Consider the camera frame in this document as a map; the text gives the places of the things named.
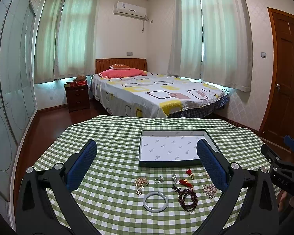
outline jewelry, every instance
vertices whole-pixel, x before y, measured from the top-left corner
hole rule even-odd
[[[188,182],[188,180],[187,179],[184,179],[184,180],[179,180],[179,184],[180,185],[184,185],[184,186],[186,186],[186,187],[190,187],[191,188],[191,190],[193,191],[193,185],[190,183],[190,182]]]
[[[135,180],[134,184],[135,184],[135,186],[137,186],[137,190],[136,190],[136,194],[137,194],[137,195],[142,195],[142,194],[143,194],[143,190],[142,190],[142,189],[144,189],[144,187],[143,187],[143,184],[144,184],[144,183],[145,183],[146,185],[149,185],[148,180],[145,179],[145,178],[141,178],[141,177],[139,177],[139,178],[137,178],[137,179]]]
[[[163,183],[163,177],[160,176],[158,179],[154,180],[155,183]]]
[[[180,188],[178,188],[177,186],[173,186],[172,187],[175,192],[177,192],[179,194],[179,204],[181,205],[181,207],[186,211],[186,212],[193,212],[198,204],[198,198],[197,195],[194,191],[190,190],[190,189],[184,189],[183,191],[181,191]],[[191,201],[193,202],[190,205],[186,205],[185,204],[185,199],[187,196],[191,196]]]
[[[194,179],[195,175],[191,172],[190,169],[188,169],[185,173],[186,173],[187,175],[191,176],[192,179]]]
[[[171,174],[173,182],[176,184],[177,183],[177,177],[174,173]]]
[[[149,198],[150,196],[153,196],[153,195],[159,195],[160,197],[162,197],[165,200],[165,205],[162,208],[154,209],[154,208],[149,208],[147,206],[147,204],[146,204],[147,198]],[[168,198],[164,194],[159,193],[159,192],[150,192],[150,193],[146,194],[143,199],[143,206],[145,207],[145,209],[147,209],[149,212],[152,212],[152,213],[159,213],[159,212],[164,211],[166,209],[166,207],[168,206],[168,203],[169,203]]]
[[[204,174],[207,176],[208,179],[210,179],[208,172],[204,172]]]
[[[217,192],[217,188],[214,186],[214,184],[203,185],[202,190],[204,191],[205,195],[208,195],[209,198],[214,198]]]

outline orange cushion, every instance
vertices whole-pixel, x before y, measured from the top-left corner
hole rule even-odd
[[[101,73],[99,73],[100,77],[103,78],[125,78],[125,77],[133,77],[133,76],[138,76],[138,75],[142,75],[142,76],[147,76],[147,74],[143,71],[143,70],[139,70],[136,68],[131,68],[129,70],[113,70],[113,69],[109,69],[109,70],[105,70]]]
[[[114,64],[110,66],[110,69],[112,70],[129,70],[131,67],[125,65],[125,64]]]

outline nightstand drawer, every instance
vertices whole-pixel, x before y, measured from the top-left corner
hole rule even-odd
[[[82,90],[73,90],[73,91],[67,91],[66,92],[66,98],[69,101],[77,102],[77,101],[83,101],[85,98],[88,99],[88,90],[82,89]]]
[[[75,111],[75,110],[82,110],[82,109],[89,109],[89,100],[88,101],[76,101],[71,102],[69,104],[69,111]]]

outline red box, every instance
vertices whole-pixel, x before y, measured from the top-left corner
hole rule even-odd
[[[67,82],[67,84],[70,84],[70,87],[76,86],[75,82]]]
[[[76,81],[76,84],[77,84],[78,86],[87,85],[87,80],[84,80],[84,81]]]

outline baseboard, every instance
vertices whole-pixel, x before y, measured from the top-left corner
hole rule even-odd
[[[48,111],[52,111],[52,110],[58,110],[58,109],[66,108],[67,106],[68,106],[68,104],[66,103],[66,104],[62,104],[62,105],[58,105],[58,106],[54,106],[54,107],[49,107],[49,108],[38,110],[38,113],[48,112]]]
[[[14,160],[14,164],[13,164],[13,169],[12,169],[12,175],[11,175],[11,181],[10,181],[10,201],[8,202],[8,213],[9,213],[9,219],[10,219],[10,224],[11,224],[11,228],[16,231],[16,226],[15,226],[15,210],[16,210],[16,200],[14,198],[14,184],[15,184],[15,178],[18,177],[17,174],[17,164],[18,164],[18,160],[22,151],[22,146],[24,144],[24,142],[26,141],[26,136],[27,134],[30,132],[31,128],[33,127],[34,124],[34,119],[36,117],[37,114],[37,109],[34,111],[31,119],[29,120],[28,126],[26,127],[26,130],[24,132],[24,135],[22,137],[22,140],[20,142],[20,145],[17,149],[17,153],[15,156],[15,160]]]
[[[225,117],[223,117],[223,116],[221,116],[221,115],[218,115],[218,114],[213,113],[213,114],[212,114],[212,118],[214,118],[214,119],[221,119],[221,120],[224,120],[224,121],[226,121],[226,122],[228,122],[228,123],[230,123],[230,124],[232,124],[232,125],[234,125],[234,126],[237,126],[237,127],[250,129],[254,134],[258,135],[258,131],[257,131],[257,130],[255,130],[255,129],[253,129],[253,128],[250,128],[250,127],[248,127],[248,126],[246,126],[246,125],[243,125],[243,124],[237,123],[237,122],[235,122],[235,121],[233,121],[233,120],[231,120],[231,119],[229,119],[229,118],[225,118]]]

